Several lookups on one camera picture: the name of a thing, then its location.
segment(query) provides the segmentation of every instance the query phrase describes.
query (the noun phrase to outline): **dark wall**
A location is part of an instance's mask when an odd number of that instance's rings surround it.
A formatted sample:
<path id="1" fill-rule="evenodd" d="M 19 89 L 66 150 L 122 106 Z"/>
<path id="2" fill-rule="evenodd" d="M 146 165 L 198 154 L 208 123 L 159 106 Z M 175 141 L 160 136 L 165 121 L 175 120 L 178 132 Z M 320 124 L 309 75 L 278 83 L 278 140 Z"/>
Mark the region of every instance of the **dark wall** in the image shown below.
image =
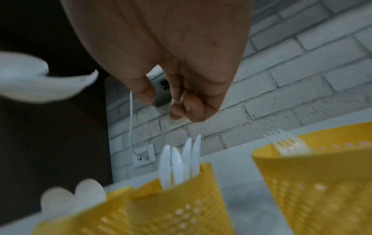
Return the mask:
<path id="1" fill-rule="evenodd" d="M 91 87 L 45 105 L 0 97 L 0 225 L 40 209 L 49 187 L 72 192 L 93 178 L 112 183 L 107 136 L 105 72 L 80 44 L 58 0 L 0 0 L 0 50 L 36 55 L 50 75 L 100 70 Z"/>

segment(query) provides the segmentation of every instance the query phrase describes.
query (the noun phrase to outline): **white countertop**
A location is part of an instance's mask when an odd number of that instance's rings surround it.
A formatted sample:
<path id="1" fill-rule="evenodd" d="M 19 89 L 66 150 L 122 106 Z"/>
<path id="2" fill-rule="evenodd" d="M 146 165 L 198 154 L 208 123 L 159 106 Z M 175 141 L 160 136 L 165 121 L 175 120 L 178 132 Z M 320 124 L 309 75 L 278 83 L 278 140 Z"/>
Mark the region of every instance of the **white countertop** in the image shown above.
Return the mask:
<path id="1" fill-rule="evenodd" d="M 301 127 L 290 132 L 301 135 L 317 130 L 372 121 L 372 108 L 332 118 L 326 121 Z M 201 158 L 201 162 L 211 163 L 220 185 L 225 203 L 236 234 L 292 234 L 283 216 L 270 196 L 263 179 L 250 154 L 256 148 L 269 142 L 259 139 L 234 148 L 226 149 Z M 121 181 L 105 187 L 106 192 L 132 185 L 137 188 L 158 177 L 158 172 Z M 0 227 L 0 235 L 27 235 L 41 222 L 41 214 L 36 213 Z"/>

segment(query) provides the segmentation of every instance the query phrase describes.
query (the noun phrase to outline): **yellow basket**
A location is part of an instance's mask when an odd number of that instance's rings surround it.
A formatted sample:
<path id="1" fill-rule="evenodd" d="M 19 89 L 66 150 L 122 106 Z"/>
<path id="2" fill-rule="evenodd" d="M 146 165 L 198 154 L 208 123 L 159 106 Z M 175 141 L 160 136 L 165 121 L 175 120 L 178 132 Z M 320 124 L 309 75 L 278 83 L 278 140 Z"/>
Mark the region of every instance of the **yellow basket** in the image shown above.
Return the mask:
<path id="1" fill-rule="evenodd" d="M 372 234 L 372 122 L 299 136 L 313 154 L 252 153 L 296 235 Z"/>
<path id="2" fill-rule="evenodd" d="M 33 235 L 112 235 L 131 234 L 124 210 L 126 195 L 132 187 L 107 194 L 107 201 L 91 209 L 35 227 Z"/>
<path id="3" fill-rule="evenodd" d="M 134 235 L 234 234 L 211 164 L 195 178 L 162 191 L 159 180 L 133 190 L 126 202 Z"/>

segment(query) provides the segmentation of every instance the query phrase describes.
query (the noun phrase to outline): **power outlet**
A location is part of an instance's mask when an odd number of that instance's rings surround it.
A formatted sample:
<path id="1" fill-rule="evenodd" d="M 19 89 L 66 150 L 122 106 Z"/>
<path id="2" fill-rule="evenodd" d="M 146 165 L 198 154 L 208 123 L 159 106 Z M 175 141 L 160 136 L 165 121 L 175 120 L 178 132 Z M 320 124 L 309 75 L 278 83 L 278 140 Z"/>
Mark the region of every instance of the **power outlet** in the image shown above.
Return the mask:
<path id="1" fill-rule="evenodd" d="M 134 168 L 139 168 L 156 162 L 153 144 L 143 146 L 139 149 L 134 149 L 134 152 L 139 155 L 139 157 L 137 157 L 136 155 L 132 154 Z"/>

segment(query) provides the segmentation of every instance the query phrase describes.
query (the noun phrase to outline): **white cable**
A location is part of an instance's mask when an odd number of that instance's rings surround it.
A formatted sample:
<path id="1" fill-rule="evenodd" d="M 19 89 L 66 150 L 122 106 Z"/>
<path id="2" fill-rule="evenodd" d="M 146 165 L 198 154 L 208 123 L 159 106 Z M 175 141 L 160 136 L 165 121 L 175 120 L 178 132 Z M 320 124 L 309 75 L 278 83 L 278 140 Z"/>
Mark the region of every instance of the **white cable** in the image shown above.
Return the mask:
<path id="1" fill-rule="evenodd" d="M 133 148 L 132 148 L 132 127 L 133 127 L 133 94 L 132 92 L 129 95 L 129 102 L 130 102 L 130 109 L 131 109 L 131 118 L 129 122 L 129 149 L 131 150 L 132 154 L 134 154 L 136 157 L 140 158 L 140 155 L 137 154 Z"/>

